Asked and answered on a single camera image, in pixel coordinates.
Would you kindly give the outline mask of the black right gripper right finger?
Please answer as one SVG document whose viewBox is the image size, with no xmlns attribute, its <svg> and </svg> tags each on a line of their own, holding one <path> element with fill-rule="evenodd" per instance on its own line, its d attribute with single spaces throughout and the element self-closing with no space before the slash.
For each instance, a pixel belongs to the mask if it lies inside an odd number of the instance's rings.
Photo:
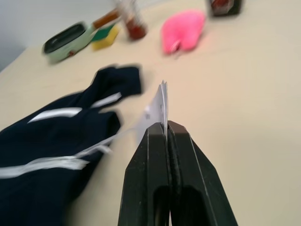
<svg viewBox="0 0 301 226">
<path fill-rule="evenodd" d="M 173 226 L 238 226 L 219 175 L 187 129 L 169 121 Z"/>
</svg>

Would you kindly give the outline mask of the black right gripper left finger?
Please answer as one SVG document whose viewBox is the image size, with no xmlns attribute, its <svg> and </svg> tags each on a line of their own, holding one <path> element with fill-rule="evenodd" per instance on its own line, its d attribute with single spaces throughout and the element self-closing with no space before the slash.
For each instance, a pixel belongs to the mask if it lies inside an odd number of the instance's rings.
<svg viewBox="0 0 301 226">
<path fill-rule="evenodd" d="M 148 127 L 124 176 L 118 226 L 168 226 L 170 168 L 159 122 Z"/>
</svg>

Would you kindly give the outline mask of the white paper tag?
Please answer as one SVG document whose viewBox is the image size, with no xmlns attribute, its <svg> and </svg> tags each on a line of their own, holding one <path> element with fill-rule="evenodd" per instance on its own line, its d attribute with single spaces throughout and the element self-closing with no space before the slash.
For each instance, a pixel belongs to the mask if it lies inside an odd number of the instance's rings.
<svg viewBox="0 0 301 226">
<path fill-rule="evenodd" d="M 161 124 L 164 135 L 167 138 L 167 127 L 168 127 L 167 121 L 168 121 L 167 82 L 162 81 L 162 83 L 158 86 L 157 92 L 153 100 L 148 106 L 146 106 L 143 114 L 141 115 L 135 127 L 137 144 L 141 142 L 146 129 L 157 122 Z"/>
</svg>

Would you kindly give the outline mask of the navy jacket with white stripes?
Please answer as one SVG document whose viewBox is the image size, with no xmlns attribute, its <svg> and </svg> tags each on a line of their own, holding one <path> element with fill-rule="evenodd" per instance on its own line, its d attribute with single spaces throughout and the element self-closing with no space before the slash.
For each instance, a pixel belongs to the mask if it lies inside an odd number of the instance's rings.
<svg viewBox="0 0 301 226">
<path fill-rule="evenodd" d="M 102 109 L 141 92 L 137 66 L 109 66 L 84 91 L 0 131 L 0 226 L 64 226 L 121 127 Z"/>
</svg>

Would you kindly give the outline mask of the yellow green sponge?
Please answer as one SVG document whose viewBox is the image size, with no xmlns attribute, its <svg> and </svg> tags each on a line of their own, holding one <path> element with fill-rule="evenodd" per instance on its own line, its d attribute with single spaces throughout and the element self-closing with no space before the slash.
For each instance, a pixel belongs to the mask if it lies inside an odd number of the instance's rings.
<svg viewBox="0 0 301 226">
<path fill-rule="evenodd" d="M 111 46 L 119 33 L 119 27 L 115 24 L 99 29 L 92 38 L 90 45 L 94 51 Z"/>
</svg>

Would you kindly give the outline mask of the pink fluffy cloth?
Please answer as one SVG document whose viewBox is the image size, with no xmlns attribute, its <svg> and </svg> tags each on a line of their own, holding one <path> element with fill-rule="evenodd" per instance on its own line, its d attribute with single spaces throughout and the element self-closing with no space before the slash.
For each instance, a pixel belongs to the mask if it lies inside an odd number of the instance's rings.
<svg viewBox="0 0 301 226">
<path fill-rule="evenodd" d="M 169 17 L 161 27 L 163 53 L 193 50 L 202 34 L 206 16 L 199 10 L 188 10 Z"/>
</svg>

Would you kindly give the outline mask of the mint green pan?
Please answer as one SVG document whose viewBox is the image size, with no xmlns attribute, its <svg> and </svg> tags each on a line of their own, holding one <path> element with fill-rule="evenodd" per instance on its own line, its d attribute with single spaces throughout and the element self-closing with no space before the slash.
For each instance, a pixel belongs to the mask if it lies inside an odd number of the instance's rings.
<svg viewBox="0 0 301 226">
<path fill-rule="evenodd" d="M 51 64 L 69 58 L 85 48 L 97 30 L 118 18 L 119 13 L 114 9 L 90 25 L 83 21 L 73 24 L 47 40 L 43 45 L 42 53 Z"/>
</svg>

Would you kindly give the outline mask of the clear bottle with red sauce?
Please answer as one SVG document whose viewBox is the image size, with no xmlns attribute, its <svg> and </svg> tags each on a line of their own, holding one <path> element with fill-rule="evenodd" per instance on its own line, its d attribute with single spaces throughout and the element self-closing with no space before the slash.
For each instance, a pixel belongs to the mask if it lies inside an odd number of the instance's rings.
<svg viewBox="0 0 301 226">
<path fill-rule="evenodd" d="M 137 0 L 114 0 L 114 3 L 123 20 L 129 39 L 136 41 L 144 38 L 147 28 L 140 15 Z"/>
</svg>

